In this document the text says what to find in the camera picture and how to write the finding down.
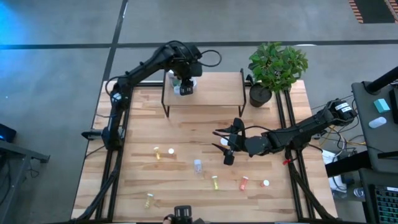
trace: yellow bottle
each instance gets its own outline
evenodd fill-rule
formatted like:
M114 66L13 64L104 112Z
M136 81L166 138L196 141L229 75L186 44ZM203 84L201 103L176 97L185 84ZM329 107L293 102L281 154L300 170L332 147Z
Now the yellow bottle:
M154 199L153 194L147 194L147 201L145 202L145 208L148 209L150 205L152 204L152 201Z
M214 183L214 189L218 190L218 180L217 180L217 176L213 176L211 177L213 179L213 183Z
M160 160L160 152L159 152L159 147L154 148L155 154L156 154L156 159Z

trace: green leaves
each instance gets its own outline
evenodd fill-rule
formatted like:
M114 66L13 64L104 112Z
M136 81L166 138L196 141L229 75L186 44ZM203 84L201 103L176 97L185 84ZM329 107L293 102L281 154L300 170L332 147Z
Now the green leaves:
M248 69L256 82L271 91L288 90L308 68L308 60L301 50L281 49L280 42L261 44L249 57Z

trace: black plant pot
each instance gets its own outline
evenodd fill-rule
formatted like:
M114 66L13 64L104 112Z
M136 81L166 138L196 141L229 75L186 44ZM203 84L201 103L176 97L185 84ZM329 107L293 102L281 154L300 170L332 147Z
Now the black plant pot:
M250 87L249 95L250 104L254 107L260 107L271 99L272 92L261 86L259 83L256 83Z

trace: gray floor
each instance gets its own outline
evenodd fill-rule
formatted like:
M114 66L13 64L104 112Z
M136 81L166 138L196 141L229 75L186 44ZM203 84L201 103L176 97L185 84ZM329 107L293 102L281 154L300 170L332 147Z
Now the gray floor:
M0 44L110 43L122 0L0 2ZM267 40L389 40L395 24L358 24L347 0L130 0L120 43ZM397 66L398 45L300 47L311 107L350 95L350 85ZM212 47L223 62L205 71L248 73L255 47ZM111 77L147 60L154 49L117 49ZM17 143L51 155L33 164L38 178L22 189L15 223L70 218L109 49L0 50L0 123L18 130ZM204 62L216 60L205 55ZM148 80L161 80L161 72ZM346 133L361 134L360 127ZM325 149L336 149L333 142ZM339 217L364 221L361 204L336 202Z

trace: potted plant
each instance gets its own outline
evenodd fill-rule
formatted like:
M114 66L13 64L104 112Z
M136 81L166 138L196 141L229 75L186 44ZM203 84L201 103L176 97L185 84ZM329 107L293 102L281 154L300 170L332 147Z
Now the potted plant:
M272 92L289 90L308 68L308 60L301 50L282 49L279 42L261 44L249 58L248 66L255 83L250 88L250 104L260 107L267 103Z

